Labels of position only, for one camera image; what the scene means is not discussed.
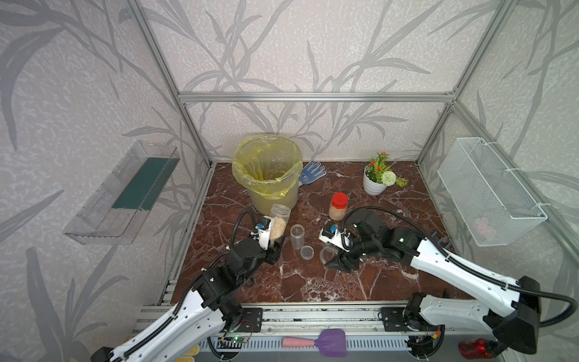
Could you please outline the clear oatmeal jar small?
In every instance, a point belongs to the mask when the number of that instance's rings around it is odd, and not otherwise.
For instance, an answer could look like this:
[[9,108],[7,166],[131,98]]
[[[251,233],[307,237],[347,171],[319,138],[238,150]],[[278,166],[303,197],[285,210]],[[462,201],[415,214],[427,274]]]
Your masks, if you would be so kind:
[[301,250],[305,245],[305,229],[300,224],[290,228],[291,245],[294,250]]

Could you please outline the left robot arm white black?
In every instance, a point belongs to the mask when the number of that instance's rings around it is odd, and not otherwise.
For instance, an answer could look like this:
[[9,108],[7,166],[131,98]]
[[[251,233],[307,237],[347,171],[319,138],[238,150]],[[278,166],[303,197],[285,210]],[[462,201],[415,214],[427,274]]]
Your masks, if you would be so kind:
[[249,237],[232,241],[224,254],[190,284],[179,302],[138,335],[115,347],[102,347],[91,361],[174,361],[200,341],[237,327],[243,309],[236,296],[267,263],[280,259],[286,222],[261,217]]

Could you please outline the clear oatmeal jar tall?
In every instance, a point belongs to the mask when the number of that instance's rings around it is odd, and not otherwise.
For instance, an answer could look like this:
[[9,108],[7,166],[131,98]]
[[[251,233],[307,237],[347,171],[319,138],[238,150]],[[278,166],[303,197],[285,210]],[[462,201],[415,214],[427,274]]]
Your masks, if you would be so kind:
[[291,209],[285,205],[274,204],[271,207],[270,243],[273,244],[283,237],[291,214]]

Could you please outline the red lid oatmeal jar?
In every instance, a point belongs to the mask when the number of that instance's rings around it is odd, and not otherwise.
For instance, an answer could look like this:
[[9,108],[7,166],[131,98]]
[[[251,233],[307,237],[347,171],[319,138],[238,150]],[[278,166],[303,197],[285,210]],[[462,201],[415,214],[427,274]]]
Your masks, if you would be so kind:
[[343,192],[335,193],[330,201],[329,217],[341,221],[345,218],[348,208],[348,196]]

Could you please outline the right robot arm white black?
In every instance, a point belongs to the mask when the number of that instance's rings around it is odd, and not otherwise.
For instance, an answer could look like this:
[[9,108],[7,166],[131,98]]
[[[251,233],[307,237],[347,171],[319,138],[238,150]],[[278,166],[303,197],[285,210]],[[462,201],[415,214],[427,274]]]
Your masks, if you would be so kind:
[[324,225],[320,241],[339,250],[325,266],[350,273],[359,269],[365,256],[376,256],[426,272],[471,297],[449,300],[415,294],[405,316],[413,328],[472,327],[494,336],[497,353],[510,348],[536,354],[539,331],[566,321],[577,311],[574,298],[544,292],[532,278],[500,275],[445,250],[402,214],[387,210],[403,222],[394,229],[388,227],[377,216],[380,210],[366,206],[348,213],[344,220],[354,221],[354,233],[344,223]]

